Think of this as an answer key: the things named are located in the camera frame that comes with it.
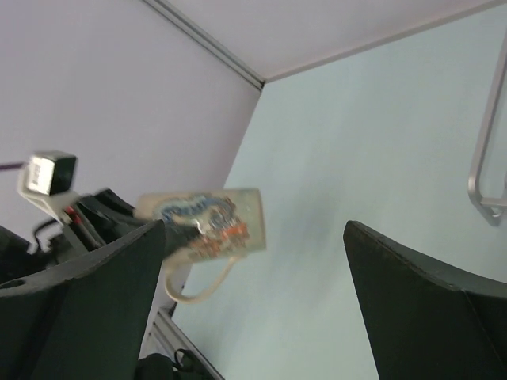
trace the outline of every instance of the printed design on mug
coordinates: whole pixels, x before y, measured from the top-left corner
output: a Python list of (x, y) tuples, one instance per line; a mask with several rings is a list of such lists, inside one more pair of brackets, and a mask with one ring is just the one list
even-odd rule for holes
[(199, 194), (170, 199), (160, 213), (166, 223), (193, 224), (201, 237), (190, 243), (194, 255), (215, 258), (220, 253), (245, 248), (250, 237), (248, 227), (236, 214), (236, 205), (228, 197)]

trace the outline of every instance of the mug handle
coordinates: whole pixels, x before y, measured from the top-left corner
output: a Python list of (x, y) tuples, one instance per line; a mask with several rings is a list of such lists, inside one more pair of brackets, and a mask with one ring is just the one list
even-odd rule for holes
[(214, 291), (218, 289), (220, 284), (225, 280), (229, 272), (231, 271), (234, 264), (243, 259), (246, 255), (240, 254), (237, 256), (229, 257), (229, 261), (227, 262), (226, 267), (222, 270), (219, 276), (216, 278), (215, 282), (210, 285), (208, 288), (204, 289), (197, 295), (182, 295), (181, 293), (177, 293), (173, 289), (173, 285), (171, 283), (172, 274), (178, 269), (179, 265), (170, 265), (164, 264), (164, 272), (166, 274), (166, 293), (169, 295), (175, 302), (180, 303), (198, 303), (204, 301), (210, 295), (213, 294)]

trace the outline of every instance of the silver handle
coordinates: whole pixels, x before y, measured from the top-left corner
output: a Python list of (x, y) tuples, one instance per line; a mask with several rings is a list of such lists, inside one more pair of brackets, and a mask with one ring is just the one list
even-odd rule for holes
[(472, 158), (470, 174), (468, 176), (468, 196), (470, 197), (470, 201), (491, 226), (498, 226), (500, 224), (503, 211), (507, 209), (507, 199), (483, 197), (479, 186), (479, 180), (488, 142), (490, 141), (491, 129), (493, 128), (494, 118), (497, 113), (498, 102), (500, 101), (501, 88), (504, 83), (506, 71), (507, 31), (505, 32), (504, 42), (501, 46), (497, 68), (494, 72), (493, 83), (486, 103), (486, 111), (482, 118), (481, 129), (478, 133), (477, 145), (475, 146), (474, 157)]

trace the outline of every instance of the wall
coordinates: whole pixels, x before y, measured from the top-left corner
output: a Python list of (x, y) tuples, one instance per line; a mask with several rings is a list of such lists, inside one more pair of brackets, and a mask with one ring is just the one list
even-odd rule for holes
[[(0, 162), (60, 149), (78, 192), (222, 188), (260, 96), (139, 0), (0, 4)], [(0, 224), (44, 218), (0, 173)]]
[[(506, 29), (502, 6), (266, 86), (226, 186), (261, 189), (268, 250), (174, 315), (225, 378), (378, 378), (341, 237), (350, 219), (507, 281), (507, 222), (488, 225), (467, 196)], [(506, 110), (488, 195), (507, 170)], [(222, 267), (194, 265), (186, 291)]]

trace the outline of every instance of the mug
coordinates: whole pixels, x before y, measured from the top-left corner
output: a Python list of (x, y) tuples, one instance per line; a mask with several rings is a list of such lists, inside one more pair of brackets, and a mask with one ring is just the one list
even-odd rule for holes
[[(261, 193), (256, 188), (145, 194), (139, 198), (134, 216), (195, 226), (201, 232), (200, 237), (162, 263), (166, 293), (176, 302), (204, 301), (225, 280), (234, 264), (248, 253), (266, 248)], [(185, 296), (172, 288), (170, 277), (181, 265), (218, 258), (228, 258), (228, 263), (208, 289)]]

